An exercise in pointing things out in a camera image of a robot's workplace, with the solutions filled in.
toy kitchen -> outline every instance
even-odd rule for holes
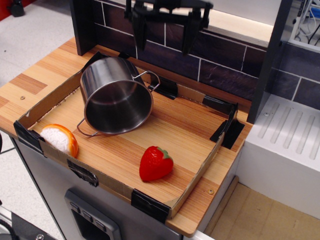
[[[75,37],[0,88],[0,129],[61,235],[282,237],[266,230],[278,203],[320,219],[319,110],[273,90],[304,4],[281,1],[263,41],[225,36],[202,0],[71,0]],[[51,144],[48,126],[72,136],[73,151]],[[266,227],[239,223],[244,212]],[[229,238],[213,234],[223,229]]]

pot handle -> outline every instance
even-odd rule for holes
[[[84,133],[83,131],[81,131],[80,130],[80,124],[82,124],[83,123],[83,121],[85,120],[85,118],[83,118],[79,123],[78,123],[78,125],[76,126],[76,128],[78,129],[78,131],[80,132],[80,133],[82,133],[83,135],[86,135],[87,137],[93,137],[93,136],[95,136],[95,135],[97,135],[97,133],[98,133],[98,131],[97,132],[95,132],[94,134],[86,134],[86,133]]]
[[[141,73],[141,74],[139,74],[138,76],[134,76],[133,79],[136,79],[136,78],[138,78],[138,77],[141,77],[141,76],[144,75],[144,74],[153,74],[153,75],[155,75],[156,79],[158,80],[158,84],[157,84],[153,89],[150,90],[150,92],[152,93],[154,90],[156,90],[157,87],[159,87],[159,85],[160,85],[160,79],[159,79],[159,77],[158,77],[157,74],[155,74],[153,71],[149,71],[149,70],[148,70],[148,71],[145,71],[145,72],[143,72],[143,73]]]

floor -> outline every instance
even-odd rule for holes
[[[230,186],[230,194],[229,188],[205,231],[210,237],[216,240],[319,239],[319,219],[240,183],[232,182]]]
[[[74,37],[69,0],[37,0],[24,11],[0,21],[0,87]],[[62,240],[9,136],[0,133],[2,206]]]

gray floor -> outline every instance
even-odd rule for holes
[[[0,87],[74,36],[69,0],[37,0],[24,11],[24,16],[0,21]],[[0,133],[4,152],[13,145]],[[0,200],[6,209],[63,239],[14,149],[0,154]]]

stainless steel pot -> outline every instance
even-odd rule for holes
[[[154,74],[158,80],[152,90],[141,79],[146,73]],[[86,136],[94,136],[98,132],[117,135],[136,129],[149,117],[154,102],[151,92],[159,85],[155,73],[139,74],[136,67],[123,58],[97,60],[86,68],[80,80],[85,106],[84,119],[78,124],[78,130]],[[79,126],[84,120],[97,132],[82,132]]]

